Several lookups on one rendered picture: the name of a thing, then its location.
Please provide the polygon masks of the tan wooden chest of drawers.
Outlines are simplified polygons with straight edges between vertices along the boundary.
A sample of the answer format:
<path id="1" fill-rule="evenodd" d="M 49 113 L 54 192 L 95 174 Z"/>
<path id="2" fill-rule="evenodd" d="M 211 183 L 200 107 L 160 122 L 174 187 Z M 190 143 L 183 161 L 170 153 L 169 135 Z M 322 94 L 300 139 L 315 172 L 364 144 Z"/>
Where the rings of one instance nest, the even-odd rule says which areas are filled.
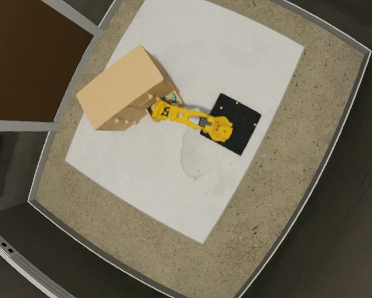
<path id="1" fill-rule="evenodd" d="M 162 64 L 156 58 L 152 61 L 154 57 L 146 51 L 138 45 L 76 94 L 94 131 L 125 131 L 97 129 L 126 106 L 146 111 L 129 104 L 161 81 L 180 93 L 165 78 L 170 76 L 164 67 L 157 68 Z"/>

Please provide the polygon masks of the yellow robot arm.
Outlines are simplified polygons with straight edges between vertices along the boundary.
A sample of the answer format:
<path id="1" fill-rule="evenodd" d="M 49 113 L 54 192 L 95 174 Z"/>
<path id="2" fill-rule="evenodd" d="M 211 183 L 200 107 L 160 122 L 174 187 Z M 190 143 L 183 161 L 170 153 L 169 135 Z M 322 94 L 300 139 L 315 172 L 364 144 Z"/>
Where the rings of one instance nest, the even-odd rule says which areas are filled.
<path id="1" fill-rule="evenodd" d="M 168 119 L 171 122 L 175 121 L 175 122 L 179 122 L 179 123 L 182 123 L 182 124 L 186 124 L 188 127 L 192 127 L 194 130 L 202 129 L 202 131 L 204 133 L 209 133 L 213 140 L 216 139 L 214 141 L 225 142 L 226 138 L 228 138 L 228 136 L 230 134 L 230 131 L 232 129 L 231 128 L 232 123 L 229 123 L 229 121 L 227 120 L 226 117 L 215 117 L 215 118 L 213 118 L 213 116 L 210 117 L 210 115 L 208 115 L 209 116 L 208 117 L 207 114 L 205 114 L 205 113 L 201 113 L 201 112 L 194 111 L 194 110 L 186 110 L 186 109 L 183 109 L 183 108 L 179 108 L 179 107 L 176 107 L 176 106 L 171 106 L 169 104 L 164 104 L 164 103 L 161 104 L 161 106 L 158 107 L 158 108 L 159 109 L 158 109 L 158 112 L 157 112 L 157 115 L 156 115 L 156 119 L 163 120 L 163 121 L 166 121 L 166 119 Z M 180 113 L 184 115 L 183 118 L 179 117 Z M 177 115 L 177 117 L 176 117 L 176 115 Z M 199 119 L 198 125 L 195 125 L 194 123 L 192 123 L 189 120 L 189 117 L 191 117 L 191 116 L 201 116 L 200 119 Z M 221 119 L 221 118 L 223 118 L 223 119 Z M 227 121 L 225 121 L 225 120 L 227 120 Z M 217 124 L 219 124 L 219 122 L 220 122 L 220 124 L 217 125 L 217 124 L 215 124 L 216 122 L 218 122 Z M 223 123 L 221 123 L 221 122 L 223 122 Z M 227 123 L 229 123 L 229 124 L 227 124 Z M 224 126 L 224 125 L 227 125 L 227 126 Z M 226 133 L 224 133 L 224 132 L 226 132 Z M 216 136 L 216 138 L 215 138 L 215 136 Z"/>

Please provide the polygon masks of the white eraser with green sleeve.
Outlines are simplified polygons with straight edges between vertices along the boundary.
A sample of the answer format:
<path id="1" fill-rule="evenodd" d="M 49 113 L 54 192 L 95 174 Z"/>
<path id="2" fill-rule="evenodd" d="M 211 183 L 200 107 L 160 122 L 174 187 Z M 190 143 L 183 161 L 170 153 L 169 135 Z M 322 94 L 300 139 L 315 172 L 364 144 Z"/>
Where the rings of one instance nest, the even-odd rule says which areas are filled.
<path id="1" fill-rule="evenodd" d="M 171 94 L 171 106 L 176 106 L 177 105 L 177 96 L 176 94 L 172 93 Z"/>

